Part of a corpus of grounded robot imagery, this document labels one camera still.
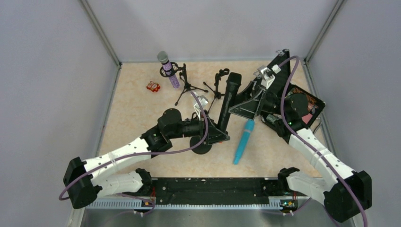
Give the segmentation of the black microphone orange end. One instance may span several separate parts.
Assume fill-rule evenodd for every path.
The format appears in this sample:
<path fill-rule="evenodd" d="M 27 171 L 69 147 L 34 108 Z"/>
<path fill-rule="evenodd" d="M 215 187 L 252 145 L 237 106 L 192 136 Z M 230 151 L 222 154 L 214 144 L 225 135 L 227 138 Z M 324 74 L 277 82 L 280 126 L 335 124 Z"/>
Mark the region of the black microphone orange end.
<path fill-rule="evenodd" d="M 241 81 L 242 81 L 241 74 L 231 72 L 228 75 L 224 99 L 217 123 L 217 128 L 222 132 L 226 132 L 229 118 L 231 115 L 231 113 L 229 112 L 229 108 L 234 105 L 236 95 L 238 93 L 239 87 L 241 86 Z"/>

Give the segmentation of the purple glitter microphone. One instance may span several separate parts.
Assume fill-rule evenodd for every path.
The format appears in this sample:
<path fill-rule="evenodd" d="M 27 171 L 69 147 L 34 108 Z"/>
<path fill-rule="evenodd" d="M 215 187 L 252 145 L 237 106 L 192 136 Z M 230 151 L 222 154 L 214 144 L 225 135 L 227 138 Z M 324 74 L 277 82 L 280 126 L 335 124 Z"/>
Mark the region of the purple glitter microphone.
<path fill-rule="evenodd" d="M 173 64 L 169 61 L 168 54 L 165 51 L 160 51 L 157 54 L 157 59 L 162 64 L 162 73 L 163 77 L 168 78 L 173 86 L 173 88 L 179 88 L 180 84 L 175 75 L 175 70 L 173 68 Z"/>

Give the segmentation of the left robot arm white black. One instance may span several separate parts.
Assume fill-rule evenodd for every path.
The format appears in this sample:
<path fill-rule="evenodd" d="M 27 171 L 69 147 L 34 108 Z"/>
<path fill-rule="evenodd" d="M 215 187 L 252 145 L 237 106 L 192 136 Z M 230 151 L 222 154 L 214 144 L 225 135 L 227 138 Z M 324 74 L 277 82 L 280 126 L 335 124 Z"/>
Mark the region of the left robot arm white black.
<path fill-rule="evenodd" d="M 156 126 L 127 145 L 95 158 L 72 159 L 63 178 L 65 189 L 59 199 L 70 200 L 74 209 L 80 209 L 108 190 L 120 193 L 117 179 L 108 183 L 107 178 L 142 160 L 172 154 L 172 139 L 190 138 L 189 149 L 199 155 L 206 154 L 213 144 L 230 139 L 227 132 L 229 118 L 228 110 L 221 110 L 218 122 L 207 113 L 183 120 L 179 110 L 167 109 L 158 118 Z"/>

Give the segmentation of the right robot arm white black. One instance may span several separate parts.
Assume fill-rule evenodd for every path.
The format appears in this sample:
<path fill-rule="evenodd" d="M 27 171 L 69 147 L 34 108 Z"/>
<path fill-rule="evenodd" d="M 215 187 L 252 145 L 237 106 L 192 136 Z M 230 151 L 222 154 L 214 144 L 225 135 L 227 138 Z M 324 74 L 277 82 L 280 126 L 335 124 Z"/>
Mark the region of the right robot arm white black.
<path fill-rule="evenodd" d="M 340 161 L 311 130 L 325 106 L 322 100 L 294 84 L 264 86 L 256 80 L 241 92 L 227 88 L 226 93 L 231 95 L 231 114 L 249 120 L 261 117 L 321 175 L 316 179 L 298 168 L 283 168 L 278 178 L 286 191 L 300 192 L 321 203 L 338 222 L 364 214 L 372 207 L 370 175 Z"/>

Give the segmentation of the shock mount tripod stand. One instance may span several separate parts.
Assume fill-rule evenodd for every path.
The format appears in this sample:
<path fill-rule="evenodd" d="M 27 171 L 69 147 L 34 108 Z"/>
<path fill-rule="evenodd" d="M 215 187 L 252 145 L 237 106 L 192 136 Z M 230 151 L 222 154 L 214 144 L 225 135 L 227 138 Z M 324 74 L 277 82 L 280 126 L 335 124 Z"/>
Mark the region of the shock mount tripod stand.
<path fill-rule="evenodd" d="M 209 91 L 206 89 L 202 89 L 200 87 L 193 86 L 191 83 L 188 82 L 188 75 L 187 75 L 187 65 L 186 63 L 183 63 L 182 66 L 179 66 L 176 62 L 171 62 L 173 64 L 173 68 L 175 70 L 175 75 L 179 75 L 180 80 L 184 83 L 183 85 L 183 90 L 180 93 L 180 96 L 178 97 L 177 101 L 175 102 L 175 106 L 179 104 L 179 101 L 181 97 L 183 96 L 184 93 L 190 92 L 190 91 L 195 91 L 195 90 L 200 90 L 203 92 L 208 93 Z M 159 70 L 159 74 L 161 75 L 162 73 L 162 67 Z"/>

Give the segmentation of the teal microphone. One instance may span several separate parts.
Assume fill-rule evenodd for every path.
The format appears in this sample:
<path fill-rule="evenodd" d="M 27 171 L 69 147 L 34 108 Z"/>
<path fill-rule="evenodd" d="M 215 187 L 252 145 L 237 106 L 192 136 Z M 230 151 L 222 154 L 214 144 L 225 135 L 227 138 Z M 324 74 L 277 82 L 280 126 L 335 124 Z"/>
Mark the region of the teal microphone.
<path fill-rule="evenodd" d="M 234 155 L 234 160 L 233 160 L 233 164 L 234 165 L 238 165 L 238 163 L 240 162 L 243 153 L 245 151 L 245 148 L 247 146 L 248 140 L 250 138 L 250 135 L 254 129 L 254 125 L 255 125 L 255 121 L 254 120 L 248 120 L 243 128 L 243 134 L 241 136 L 241 139 L 238 143 L 235 155 Z"/>

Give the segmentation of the round base microphone stand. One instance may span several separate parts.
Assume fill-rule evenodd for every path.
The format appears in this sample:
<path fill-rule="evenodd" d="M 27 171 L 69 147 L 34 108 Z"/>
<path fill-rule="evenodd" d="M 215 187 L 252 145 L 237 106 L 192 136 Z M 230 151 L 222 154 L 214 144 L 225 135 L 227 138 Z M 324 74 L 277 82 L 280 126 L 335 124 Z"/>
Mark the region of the round base microphone stand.
<path fill-rule="evenodd" d="M 215 144 L 206 144 L 206 142 L 202 142 L 197 145 L 201 140 L 201 137 L 191 137 L 190 139 L 190 147 L 191 151 L 198 155 L 207 154 Z"/>

